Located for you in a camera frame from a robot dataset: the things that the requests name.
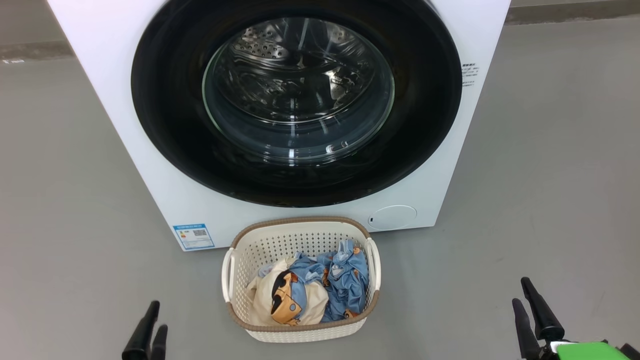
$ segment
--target green object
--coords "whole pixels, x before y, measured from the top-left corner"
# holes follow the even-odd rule
[[[629,360],[617,348],[606,343],[576,343],[559,345],[560,360]]]

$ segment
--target front-loading washing machine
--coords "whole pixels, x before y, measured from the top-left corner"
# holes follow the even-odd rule
[[[436,222],[509,0],[49,0],[183,250]]]

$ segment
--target laundry basket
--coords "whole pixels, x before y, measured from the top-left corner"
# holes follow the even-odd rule
[[[301,251],[308,256],[336,251],[352,239],[365,251],[369,267],[367,302],[362,314],[345,320],[298,326],[256,326],[248,323],[252,304],[246,286],[262,265]],[[268,343],[304,343],[339,338],[358,331],[378,301],[380,255],[376,243],[358,222],[343,217],[303,217],[261,222],[242,230],[222,263],[222,294],[233,320],[249,335]]]

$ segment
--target cartoon print clothing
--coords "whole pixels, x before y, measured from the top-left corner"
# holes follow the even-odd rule
[[[342,240],[318,257],[297,252],[265,265],[247,286],[252,325],[311,325],[364,311],[369,269],[364,251]]]

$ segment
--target basket handle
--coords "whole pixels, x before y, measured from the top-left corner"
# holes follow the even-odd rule
[[[234,263],[236,262],[234,248],[230,247],[222,261],[222,296],[225,302],[231,302],[234,287]]]
[[[378,252],[378,246],[371,238],[367,238],[367,254],[369,254],[373,260],[369,263],[373,264],[373,272],[376,275],[376,287],[374,289],[380,290],[380,282],[382,281],[382,272],[380,269],[380,253]]]

